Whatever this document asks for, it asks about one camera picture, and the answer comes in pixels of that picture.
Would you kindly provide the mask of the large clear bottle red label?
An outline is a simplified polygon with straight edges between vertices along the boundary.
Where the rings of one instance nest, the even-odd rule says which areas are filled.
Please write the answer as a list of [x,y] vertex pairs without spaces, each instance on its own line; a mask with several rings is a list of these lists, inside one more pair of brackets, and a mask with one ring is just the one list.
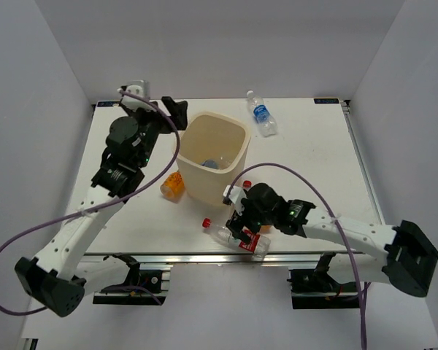
[[201,225],[204,232],[214,241],[237,252],[252,254],[260,260],[264,259],[269,252],[271,240],[259,233],[255,234],[244,230],[243,233],[250,239],[248,243],[245,243],[233,237],[232,232],[227,227],[218,225],[209,218],[204,218]]

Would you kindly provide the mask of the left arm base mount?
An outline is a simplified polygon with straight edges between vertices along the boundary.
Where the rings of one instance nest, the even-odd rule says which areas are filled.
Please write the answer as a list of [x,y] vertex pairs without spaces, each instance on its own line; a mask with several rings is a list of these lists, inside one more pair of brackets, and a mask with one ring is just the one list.
[[112,306],[162,306],[169,288],[169,272],[166,269],[143,268],[134,257],[127,254],[113,254],[125,263],[128,275],[121,284],[105,287],[93,296],[94,305]]

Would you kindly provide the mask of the blue label crushed bottle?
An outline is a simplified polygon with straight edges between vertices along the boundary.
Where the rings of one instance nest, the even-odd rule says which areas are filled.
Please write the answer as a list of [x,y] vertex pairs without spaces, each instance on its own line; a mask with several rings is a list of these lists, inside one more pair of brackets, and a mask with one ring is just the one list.
[[218,159],[207,159],[201,163],[201,166],[204,166],[206,168],[211,168],[214,170],[222,170],[223,164]]

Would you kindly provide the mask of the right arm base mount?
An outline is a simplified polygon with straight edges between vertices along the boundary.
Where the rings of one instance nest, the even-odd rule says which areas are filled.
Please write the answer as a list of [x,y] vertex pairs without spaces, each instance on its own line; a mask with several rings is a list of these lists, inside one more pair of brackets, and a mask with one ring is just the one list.
[[323,253],[314,268],[289,271],[293,310],[360,308],[356,283],[340,284],[328,275],[329,263],[335,257],[335,252]]

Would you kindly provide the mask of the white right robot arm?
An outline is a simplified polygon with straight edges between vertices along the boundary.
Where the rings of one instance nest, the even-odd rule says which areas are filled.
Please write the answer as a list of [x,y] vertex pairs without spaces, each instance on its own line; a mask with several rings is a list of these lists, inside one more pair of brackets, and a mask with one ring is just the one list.
[[246,242],[246,230],[259,233],[272,226],[287,236],[299,236],[340,244],[347,256],[336,252],[321,256],[312,278],[325,291],[352,281],[390,284],[417,298],[429,292],[438,262],[438,250],[414,222],[397,226],[376,225],[347,217],[303,200],[286,200],[269,185],[258,183],[249,190],[226,186],[223,202],[234,212],[226,227]]

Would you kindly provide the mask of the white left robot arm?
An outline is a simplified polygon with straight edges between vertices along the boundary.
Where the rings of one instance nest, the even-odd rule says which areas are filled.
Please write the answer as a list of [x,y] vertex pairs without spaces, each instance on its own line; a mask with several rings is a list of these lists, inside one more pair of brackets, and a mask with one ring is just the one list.
[[78,210],[64,220],[54,238],[36,255],[22,257],[15,272],[27,294],[54,314],[70,315],[91,293],[131,291],[140,283],[139,262],[128,254],[110,254],[91,268],[79,263],[109,220],[134,196],[161,134],[179,134],[188,125],[188,102],[168,96],[156,103],[123,94],[125,115],[114,120],[101,165]]

